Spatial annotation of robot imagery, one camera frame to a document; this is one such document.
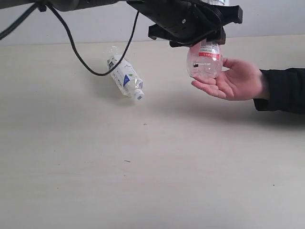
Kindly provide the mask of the person's open hand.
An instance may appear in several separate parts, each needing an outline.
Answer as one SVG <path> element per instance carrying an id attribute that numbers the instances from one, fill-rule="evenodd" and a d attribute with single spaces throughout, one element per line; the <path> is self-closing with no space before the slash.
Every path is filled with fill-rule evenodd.
<path id="1" fill-rule="evenodd" d="M 269 89 L 263 73 L 254 65 L 224 58 L 223 67 L 227 68 L 214 78 L 194 77 L 192 86 L 210 96 L 228 101 L 268 99 Z"/>

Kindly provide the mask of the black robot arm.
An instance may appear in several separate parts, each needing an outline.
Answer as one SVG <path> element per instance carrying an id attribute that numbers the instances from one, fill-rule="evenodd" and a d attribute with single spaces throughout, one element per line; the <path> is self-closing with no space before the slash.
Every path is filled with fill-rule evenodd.
<path id="1" fill-rule="evenodd" d="M 13 32 L 34 10 L 50 9 L 54 14 L 115 4 L 115 0 L 2 0 L 1 9 L 30 4 L 8 28 L 3 39 Z M 148 28 L 148 37 L 169 41 L 171 47 L 192 47 L 201 41 L 224 45 L 224 26 L 243 22 L 239 5 L 211 5 L 202 0 L 129 0 L 127 4 L 154 22 Z"/>

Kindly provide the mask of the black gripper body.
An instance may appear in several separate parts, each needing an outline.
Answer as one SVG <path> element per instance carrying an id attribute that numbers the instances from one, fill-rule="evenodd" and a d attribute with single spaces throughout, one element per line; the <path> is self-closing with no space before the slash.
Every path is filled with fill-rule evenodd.
<path id="1" fill-rule="evenodd" d="M 127 4 L 154 22 L 148 28 L 153 40 L 167 40 L 171 47 L 191 47 L 201 41 L 225 44 L 220 6 L 201 0 L 129 0 Z"/>

